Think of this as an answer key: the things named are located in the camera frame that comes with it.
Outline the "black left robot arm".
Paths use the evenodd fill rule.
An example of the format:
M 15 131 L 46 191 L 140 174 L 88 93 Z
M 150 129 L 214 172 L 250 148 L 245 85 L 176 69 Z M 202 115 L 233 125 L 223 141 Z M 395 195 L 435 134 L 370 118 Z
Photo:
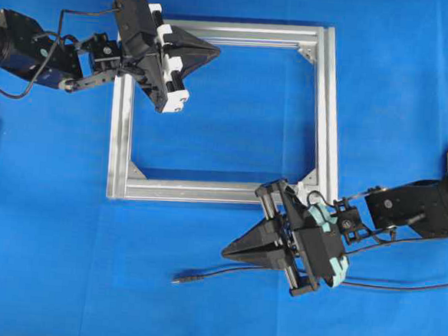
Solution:
M 91 89 L 130 75 L 158 113 L 180 112 L 190 93 L 184 78 L 216 59 L 216 46 L 169 25 L 162 6 L 150 6 L 157 33 L 149 54 L 133 58 L 123 42 L 96 33 L 84 41 L 43 30 L 33 18 L 0 10 L 0 68 L 28 84 L 68 93 Z

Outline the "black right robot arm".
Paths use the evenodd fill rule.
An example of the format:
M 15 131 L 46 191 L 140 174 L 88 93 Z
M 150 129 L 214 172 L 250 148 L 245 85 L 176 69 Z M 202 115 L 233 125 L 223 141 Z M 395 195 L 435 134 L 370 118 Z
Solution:
M 320 281 L 341 285 L 349 260 L 345 246 L 368 237 L 378 245 L 381 233 L 396 242 L 397 228 L 408 226 L 422 239 L 448 238 L 448 173 L 441 180 L 420 180 L 363 193 L 374 230 L 361 219 L 349 198 L 332 203 L 300 200 L 280 179 L 255 191 L 265 218 L 226 246 L 223 257 L 259 268 L 281 270 L 293 296 L 316 291 Z

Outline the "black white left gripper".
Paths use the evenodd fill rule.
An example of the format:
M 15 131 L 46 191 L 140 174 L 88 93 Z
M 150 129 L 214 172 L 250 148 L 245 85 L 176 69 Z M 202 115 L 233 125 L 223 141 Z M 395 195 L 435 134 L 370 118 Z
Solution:
M 147 73 L 156 111 L 178 113 L 190 96 L 183 86 L 184 77 L 216 59 L 221 51 L 180 27 L 163 22 L 157 25 L 145 2 L 134 2 L 133 10 L 137 27 L 130 39 L 130 53 Z

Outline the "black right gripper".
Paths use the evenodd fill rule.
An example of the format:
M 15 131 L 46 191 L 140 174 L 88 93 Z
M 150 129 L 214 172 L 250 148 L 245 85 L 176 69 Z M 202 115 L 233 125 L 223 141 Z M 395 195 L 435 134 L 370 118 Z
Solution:
M 302 226 L 303 212 L 307 207 L 285 180 L 264 183 L 255 194 L 261 202 L 265 219 L 232 241 L 221 255 L 233 261 L 283 271 L 293 297 L 316 292 L 320 284 L 312 274 L 300 240 L 295 236 L 295 230 Z

